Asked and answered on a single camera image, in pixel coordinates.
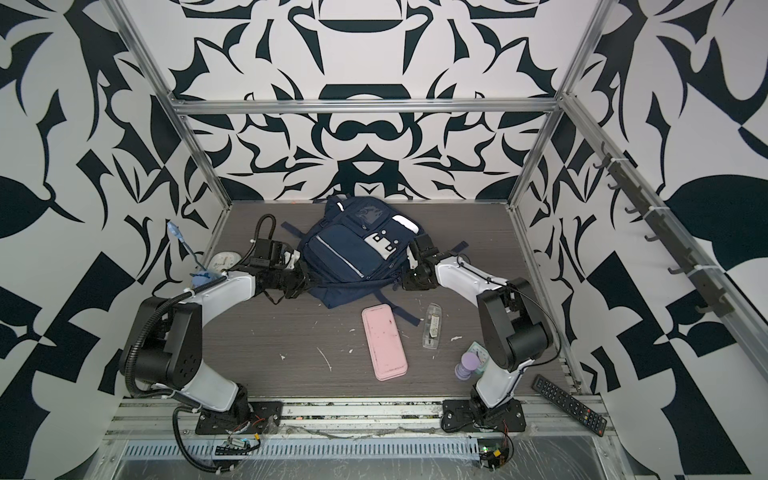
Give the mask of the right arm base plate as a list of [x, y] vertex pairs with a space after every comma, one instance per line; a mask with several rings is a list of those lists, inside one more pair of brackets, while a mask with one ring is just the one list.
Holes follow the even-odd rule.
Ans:
[[522, 405], [511, 399], [487, 408], [478, 399], [449, 399], [442, 402], [440, 428], [446, 433], [482, 430], [524, 432], [527, 428]]

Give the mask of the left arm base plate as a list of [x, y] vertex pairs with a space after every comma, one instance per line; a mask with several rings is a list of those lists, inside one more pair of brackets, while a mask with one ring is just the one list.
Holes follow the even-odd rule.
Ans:
[[281, 423], [281, 401], [235, 403], [228, 411], [203, 409], [195, 428], [197, 435], [270, 434]]

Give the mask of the navy blue student backpack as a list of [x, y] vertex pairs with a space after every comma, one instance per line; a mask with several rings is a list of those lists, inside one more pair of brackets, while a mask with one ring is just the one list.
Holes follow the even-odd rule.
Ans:
[[[282, 228], [299, 239], [299, 261], [308, 267], [312, 289], [307, 293], [328, 309], [368, 295], [389, 305], [393, 313], [417, 326], [420, 319], [397, 306], [383, 289], [401, 286], [409, 242], [427, 234], [420, 224], [392, 205], [375, 197], [332, 196], [323, 217], [302, 232], [284, 222]], [[468, 244], [453, 249], [461, 253]]]

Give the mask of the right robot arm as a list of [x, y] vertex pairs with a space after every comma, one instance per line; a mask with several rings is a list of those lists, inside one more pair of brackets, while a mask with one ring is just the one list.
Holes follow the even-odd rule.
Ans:
[[479, 270], [458, 253], [439, 251], [426, 234], [409, 243], [407, 258], [404, 289], [443, 287], [478, 309], [489, 360], [467, 407], [452, 410], [444, 416], [443, 424], [449, 431], [456, 429], [450, 424], [452, 420], [490, 429], [512, 413], [514, 390], [524, 373], [554, 343], [551, 319], [527, 280], [507, 280]]

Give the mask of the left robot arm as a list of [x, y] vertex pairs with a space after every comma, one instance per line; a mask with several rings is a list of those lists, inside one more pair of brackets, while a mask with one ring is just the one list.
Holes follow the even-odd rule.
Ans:
[[263, 215], [248, 251], [232, 267], [174, 297], [140, 304], [119, 360], [130, 397], [174, 399], [192, 413], [236, 426], [251, 420], [246, 387], [205, 363], [203, 333], [216, 317], [259, 295], [277, 305], [307, 290], [301, 254], [274, 239], [276, 226], [274, 215]]

